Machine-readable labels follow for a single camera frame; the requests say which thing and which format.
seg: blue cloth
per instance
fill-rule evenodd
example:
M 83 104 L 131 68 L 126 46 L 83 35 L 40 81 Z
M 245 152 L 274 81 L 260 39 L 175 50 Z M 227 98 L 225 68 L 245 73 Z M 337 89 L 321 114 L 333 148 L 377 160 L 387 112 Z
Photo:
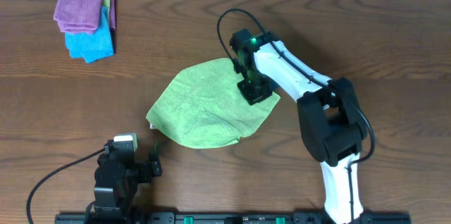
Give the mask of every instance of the blue cloth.
M 92 63 L 98 59 L 114 55 L 107 13 L 108 8 L 102 6 L 99 27 L 92 35 L 65 33 L 66 47 L 69 49 L 71 58 L 84 58 L 86 63 Z

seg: green connector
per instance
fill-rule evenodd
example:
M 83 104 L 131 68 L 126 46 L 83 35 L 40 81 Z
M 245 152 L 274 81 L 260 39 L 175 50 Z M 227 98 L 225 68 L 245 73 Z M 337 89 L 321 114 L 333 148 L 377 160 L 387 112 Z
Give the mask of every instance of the green connector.
M 285 224 L 285 218 L 277 217 L 276 224 Z
M 183 218 L 183 224 L 193 224 L 194 218 L 193 217 L 184 217 Z

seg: stacked cloths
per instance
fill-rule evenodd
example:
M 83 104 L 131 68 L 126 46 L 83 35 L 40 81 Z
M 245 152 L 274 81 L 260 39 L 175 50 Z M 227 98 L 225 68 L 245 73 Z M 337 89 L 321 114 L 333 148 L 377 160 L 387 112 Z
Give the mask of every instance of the stacked cloths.
M 114 54 L 111 29 L 116 29 L 114 0 L 58 0 L 54 20 L 65 33 L 71 58 L 94 62 Z

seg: pink cloth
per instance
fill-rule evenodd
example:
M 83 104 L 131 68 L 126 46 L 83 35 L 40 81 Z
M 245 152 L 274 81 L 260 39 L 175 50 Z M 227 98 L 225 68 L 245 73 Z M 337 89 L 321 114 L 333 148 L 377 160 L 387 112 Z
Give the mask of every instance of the pink cloth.
M 54 20 L 62 32 L 94 33 L 99 27 L 102 0 L 58 0 Z
M 110 0 L 110 28 L 116 29 L 116 7 L 114 6 L 115 0 Z

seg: cable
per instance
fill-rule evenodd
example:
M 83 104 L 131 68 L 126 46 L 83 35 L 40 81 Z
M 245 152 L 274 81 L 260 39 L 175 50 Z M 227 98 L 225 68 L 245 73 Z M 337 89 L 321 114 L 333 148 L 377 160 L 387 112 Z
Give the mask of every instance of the cable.
M 97 154 L 100 154 L 101 152 L 105 151 L 105 149 L 100 149 L 92 154 L 90 154 L 89 156 L 83 157 L 79 160 L 76 160 L 72 163 L 66 164 L 58 169 L 56 169 L 55 171 L 52 171 L 50 174 L 46 175 L 44 178 L 42 178 L 36 185 L 35 187 L 31 190 L 30 195 L 28 195 L 28 200 L 27 200 L 27 218 L 28 218 L 28 223 L 29 224 L 33 224 L 33 219 L 31 216 L 31 199 L 33 198 L 33 195 L 35 194 L 35 192 L 37 191 L 37 188 L 39 188 L 39 186 L 41 186 L 47 179 L 49 179 L 52 175 L 57 174 L 58 172 L 62 171 L 63 169 L 69 168 L 71 166 L 74 166 L 75 164 L 79 164 L 82 161 L 86 161 L 87 159 L 96 156 Z
M 86 206 L 85 219 L 83 220 L 83 224 L 89 223 L 89 219 L 91 218 L 91 209 L 95 203 L 96 203 L 96 201 L 93 201 Z
M 268 38 L 269 43 L 271 44 L 271 46 L 274 48 L 274 50 L 277 52 L 277 54 L 282 57 L 283 59 L 285 59 L 290 66 L 292 66 L 293 68 L 295 68 L 296 70 L 298 70 L 305 78 L 307 78 L 308 80 L 310 80 L 311 82 L 317 84 L 318 86 L 328 90 L 331 93 L 334 93 L 336 95 L 336 97 L 340 97 L 340 93 L 336 90 L 333 89 L 331 87 L 329 87 L 328 85 L 323 84 L 322 82 L 319 82 L 317 79 L 315 79 L 312 75 L 309 75 L 307 72 L 303 71 L 300 67 L 298 67 L 296 64 L 294 64 L 290 59 L 287 59 L 287 57 L 285 56 L 285 54 L 280 51 L 276 45 L 273 43 L 273 41 L 271 40 L 271 38 L 268 36 L 267 31 L 265 30 L 265 28 L 261 25 L 261 23 L 248 11 L 241 9 L 241 8 L 231 8 L 229 10 L 227 10 L 226 12 L 224 12 L 218 19 L 218 22 L 216 24 L 216 31 L 218 33 L 218 38 L 219 38 L 219 42 L 221 43 L 221 45 L 224 48 L 224 51 L 227 53 L 227 56 L 232 59 L 232 56 L 230 55 L 230 53 L 228 52 L 226 46 L 224 45 L 224 42 L 221 38 L 221 32 L 219 30 L 220 24 L 221 24 L 221 20 L 223 19 L 224 16 L 226 16 L 226 14 L 230 13 L 230 12 L 241 12 L 244 13 L 246 15 L 248 15 L 253 21 L 254 23 L 259 27 L 260 31 L 263 33 L 263 35 L 266 36 L 266 38 Z M 350 106 L 352 108 L 355 109 L 355 111 L 362 117 L 362 120 L 365 122 L 365 126 L 366 129 L 369 132 L 369 136 L 370 136 L 370 140 L 371 140 L 371 147 L 369 149 L 369 152 L 366 156 L 359 158 L 358 160 L 352 161 L 347 165 L 347 174 L 348 174 L 348 180 L 349 180 L 349 184 L 350 184 L 350 206 L 351 206 L 351 223 L 354 223 L 354 192 L 352 190 L 352 176 L 351 176 L 351 166 L 353 164 L 356 163 L 361 163 L 363 161 L 368 160 L 369 158 L 371 158 L 371 156 L 374 153 L 374 149 L 376 148 L 376 137 L 374 136 L 374 131 L 373 128 L 370 124 L 370 122 L 368 121 L 368 118 L 364 115 L 364 113 L 362 112 L 362 110 L 360 110 L 360 108 L 358 108 L 357 106 L 355 106 L 354 104 L 350 103 Z

